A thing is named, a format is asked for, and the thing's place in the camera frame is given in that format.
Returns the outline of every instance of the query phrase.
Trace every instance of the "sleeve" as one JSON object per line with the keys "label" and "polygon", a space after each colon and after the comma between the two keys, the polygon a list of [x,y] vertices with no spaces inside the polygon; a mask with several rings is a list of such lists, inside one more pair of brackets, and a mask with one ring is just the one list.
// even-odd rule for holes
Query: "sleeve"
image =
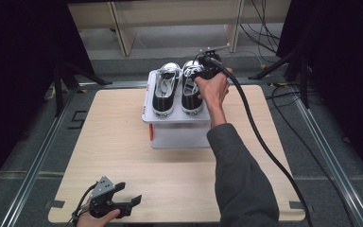
{"label": "sleeve", "polygon": [[216,157],[216,201],[220,226],[278,226],[272,186],[232,124],[208,131]]}

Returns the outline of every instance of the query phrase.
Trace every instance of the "wooden tabletop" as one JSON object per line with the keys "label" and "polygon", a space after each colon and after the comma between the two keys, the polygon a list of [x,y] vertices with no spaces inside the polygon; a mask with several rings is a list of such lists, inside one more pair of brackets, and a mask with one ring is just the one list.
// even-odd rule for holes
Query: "wooden tabletop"
{"label": "wooden tabletop", "polygon": [[[228,121],[268,176],[281,211],[280,220],[302,220],[304,211],[291,209],[299,201],[284,173],[268,158],[256,139],[234,86],[224,101]],[[251,113],[264,141],[289,170],[278,133],[261,88],[243,86]],[[146,89],[102,90],[96,93],[78,142],[63,176],[51,222],[67,222],[89,186],[102,176],[126,188],[113,201],[143,195],[130,217],[115,222],[217,222],[215,164],[209,148],[153,149],[148,124],[142,120]]]}

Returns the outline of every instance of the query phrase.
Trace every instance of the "hand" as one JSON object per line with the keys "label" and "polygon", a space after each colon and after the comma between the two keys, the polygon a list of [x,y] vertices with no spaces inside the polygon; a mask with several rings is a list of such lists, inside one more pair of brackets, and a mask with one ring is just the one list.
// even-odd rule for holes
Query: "hand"
{"label": "hand", "polygon": [[226,116],[223,112],[222,103],[229,93],[229,82],[227,76],[218,73],[212,79],[206,80],[197,77],[194,82],[199,86],[199,98],[204,99],[211,117],[211,127],[226,123]]}
{"label": "hand", "polygon": [[81,215],[78,218],[78,227],[104,227],[112,219],[116,218],[120,214],[120,210],[112,210],[106,216],[102,218],[94,218],[90,215],[90,212],[81,211]]}

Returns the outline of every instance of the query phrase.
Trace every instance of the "black stand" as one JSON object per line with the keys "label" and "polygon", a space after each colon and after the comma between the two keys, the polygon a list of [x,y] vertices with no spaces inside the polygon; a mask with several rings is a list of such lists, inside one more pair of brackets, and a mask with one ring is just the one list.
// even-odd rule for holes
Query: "black stand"
{"label": "black stand", "polygon": [[63,109],[63,95],[61,90],[61,81],[66,85],[68,89],[77,89],[79,84],[75,79],[74,75],[69,71],[75,72],[84,76],[87,79],[90,79],[96,82],[99,85],[109,85],[112,84],[110,81],[106,81],[97,77],[96,75],[89,74],[88,72],[78,68],[72,63],[61,61],[58,62],[55,70],[54,70],[54,83],[55,83],[55,91],[56,91],[56,103],[57,103],[57,112],[56,116],[58,116]]}
{"label": "black stand", "polygon": [[285,63],[288,63],[288,67],[285,71],[285,79],[287,81],[292,81],[296,79],[299,74],[301,75],[301,100],[304,106],[308,109],[307,82],[309,52],[316,41],[317,34],[321,31],[325,24],[325,19],[322,15],[325,15],[325,11],[332,12],[333,5],[334,1],[319,0],[316,3],[303,30],[302,36],[293,51],[272,64],[270,67],[266,68],[263,72],[253,77],[249,77],[249,79],[262,79],[264,76],[270,74]]}

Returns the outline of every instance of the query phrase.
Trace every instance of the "black and white shoe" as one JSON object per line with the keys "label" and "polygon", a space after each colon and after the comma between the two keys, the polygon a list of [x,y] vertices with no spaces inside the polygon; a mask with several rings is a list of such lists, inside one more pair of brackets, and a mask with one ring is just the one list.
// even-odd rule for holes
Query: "black and white shoe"
{"label": "black and white shoe", "polygon": [[202,71],[198,61],[188,61],[182,68],[181,108],[187,115],[198,115],[202,111],[202,99],[199,99],[199,87],[191,75]]}
{"label": "black and white shoe", "polygon": [[182,70],[173,62],[165,64],[156,72],[155,90],[152,107],[155,115],[168,117],[174,109],[174,97],[178,88]]}

